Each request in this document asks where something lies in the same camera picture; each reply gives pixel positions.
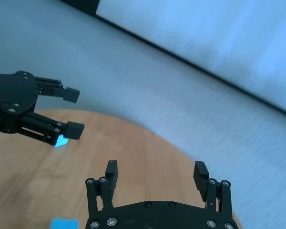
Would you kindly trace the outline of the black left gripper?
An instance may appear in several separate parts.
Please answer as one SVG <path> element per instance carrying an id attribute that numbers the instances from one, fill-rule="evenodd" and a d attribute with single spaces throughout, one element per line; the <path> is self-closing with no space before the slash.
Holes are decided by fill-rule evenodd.
<path id="1" fill-rule="evenodd" d="M 36 103 L 38 94 L 76 103 L 80 91 L 64 88 L 60 80 L 34 77 L 24 71 L 0 73 L 0 131 L 8 134 L 17 132 L 52 146 L 56 145 L 59 136 L 79 140 L 84 124 L 63 123 L 27 112 Z"/>

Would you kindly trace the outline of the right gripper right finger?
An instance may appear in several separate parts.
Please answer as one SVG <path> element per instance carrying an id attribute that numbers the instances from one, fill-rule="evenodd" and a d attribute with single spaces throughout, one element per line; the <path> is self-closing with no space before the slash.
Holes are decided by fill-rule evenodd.
<path id="1" fill-rule="evenodd" d="M 218 182 L 214 178 L 210 178 L 206 165 L 202 161 L 195 162 L 193 178 L 206 209 L 216 211 L 216 201 L 218 200 L 219 212 L 232 212 L 231 183 L 229 181 Z"/>

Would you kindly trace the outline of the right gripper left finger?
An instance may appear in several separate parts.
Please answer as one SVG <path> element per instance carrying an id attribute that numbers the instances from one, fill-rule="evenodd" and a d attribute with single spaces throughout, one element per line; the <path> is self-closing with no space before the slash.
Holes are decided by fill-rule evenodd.
<path id="1" fill-rule="evenodd" d="M 117 160 L 109 160 L 105 171 L 105 176 L 98 180 L 88 178 L 85 181 L 88 211 L 98 211 L 97 197 L 102 200 L 103 210 L 113 208 L 112 198 L 116 188 L 118 179 L 118 164 Z"/>

